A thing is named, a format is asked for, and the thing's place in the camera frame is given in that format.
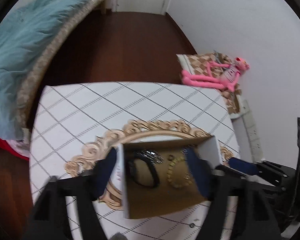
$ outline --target light blue bedding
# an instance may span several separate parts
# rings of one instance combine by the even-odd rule
[[[0,24],[0,138],[20,140],[17,91],[36,59],[88,0],[36,0],[10,12]]]

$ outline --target plush toy head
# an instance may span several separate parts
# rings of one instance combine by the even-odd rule
[[[242,58],[236,57],[234,64],[238,67],[240,70],[248,70],[250,66],[246,63],[246,61]]]

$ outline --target dark brown wood floor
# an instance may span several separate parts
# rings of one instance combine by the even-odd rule
[[[180,83],[176,54],[195,51],[166,16],[94,11],[52,60],[42,81],[62,85],[100,81]],[[28,125],[32,127],[37,102]],[[28,163],[0,150],[0,223],[18,239],[32,205]]]

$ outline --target stuffed animal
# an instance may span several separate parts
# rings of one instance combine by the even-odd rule
[[[211,74],[211,67],[223,67],[226,70],[218,78],[214,78]],[[188,86],[215,88],[223,90],[228,88],[234,92],[234,86],[237,84],[239,77],[250,68],[250,66],[242,58],[235,58],[232,64],[219,64],[214,61],[207,62],[207,72],[205,75],[191,75],[188,71],[182,71],[182,83]]]

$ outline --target red cloth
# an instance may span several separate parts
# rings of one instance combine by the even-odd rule
[[[0,148],[1,148],[1,149],[4,149],[4,150],[7,150],[7,151],[10,152],[12,155],[17,156],[17,157],[19,157],[19,158],[21,158],[21,159],[24,159],[24,160],[27,160],[27,161],[29,160],[28,157],[22,156],[22,155],[20,155],[19,153],[17,153],[14,149],[12,149],[12,148],[10,147],[10,145],[9,145],[5,140],[1,140],[1,139],[0,139]]]

